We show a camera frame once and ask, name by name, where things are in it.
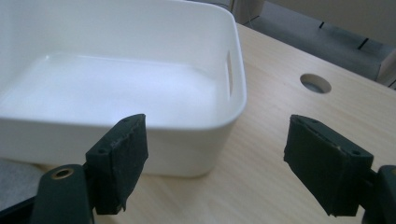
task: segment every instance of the round hole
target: round hole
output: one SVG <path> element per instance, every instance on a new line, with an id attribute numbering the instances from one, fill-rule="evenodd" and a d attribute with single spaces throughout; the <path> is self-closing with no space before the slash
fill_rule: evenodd
<path id="1" fill-rule="evenodd" d="M 72 168 L 65 168 L 61 169 L 59 171 L 56 171 L 55 173 L 52 174 L 52 179 L 64 179 L 67 178 L 68 176 L 72 175 L 74 173 L 74 170 Z"/>
<path id="2" fill-rule="evenodd" d="M 99 152 L 100 154 L 105 154 L 105 153 L 107 153 L 107 150 L 105 150 L 105 149 L 103 149 L 103 148 L 99 148 L 98 152 Z"/>
<path id="3" fill-rule="evenodd" d="M 357 151 L 357 150 L 352 150 L 352 154 L 359 156 L 361 153 L 359 151 Z"/>
<path id="4" fill-rule="evenodd" d="M 303 74 L 300 77 L 300 81 L 307 89 L 317 93 L 328 93 L 332 90 L 330 83 L 317 75 Z"/>

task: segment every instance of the table grommet hole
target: table grommet hole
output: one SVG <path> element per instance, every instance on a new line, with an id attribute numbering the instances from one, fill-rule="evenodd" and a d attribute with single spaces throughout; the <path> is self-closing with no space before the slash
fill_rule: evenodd
<path id="1" fill-rule="evenodd" d="M 300 81 L 307 89 L 313 92 L 328 93 L 332 90 L 332 86 L 326 79 L 314 74 L 303 74 L 300 76 Z"/>

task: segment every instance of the white container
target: white container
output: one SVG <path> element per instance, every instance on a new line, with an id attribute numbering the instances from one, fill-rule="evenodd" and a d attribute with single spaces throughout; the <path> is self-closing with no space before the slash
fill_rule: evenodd
<path id="1" fill-rule="evenodd" d="M 145 173 L 209 171 L 246 104 L 233 16 L 184 1 L 0 1 L 0 157 L 83 163 L 147 116 Z"/>

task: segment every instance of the metal rivet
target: metal rivet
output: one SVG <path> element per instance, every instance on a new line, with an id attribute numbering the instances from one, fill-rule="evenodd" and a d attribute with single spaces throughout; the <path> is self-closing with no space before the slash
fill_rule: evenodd
<path id="1" fill-rule="evenodd" d="M 54 172 L 50 177 L 52 179 L 59 180 L 59 179 L 67 178 L 70 175 L 72 175 L 73 173 L 74 173 L 74 170 L 72 168 L 64 168 L 64 169 Z"/>

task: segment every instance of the light wood surface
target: light wood surface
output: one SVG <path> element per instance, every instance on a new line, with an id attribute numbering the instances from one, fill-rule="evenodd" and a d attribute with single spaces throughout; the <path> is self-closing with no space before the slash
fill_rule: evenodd
<path id="1" fill-rule="evenodd" d="M 218 165 L 198 178 L 142 175 L 127 210 L 99 223 L 361 223 L 328 217 L 283 162 L 290 115 L 318 119 L 375 155 L 373 168 L 396 164 L 396 91 L 238 26 L 247 108 Z M 314 93 L 316 74 L 332 85 Z"/>

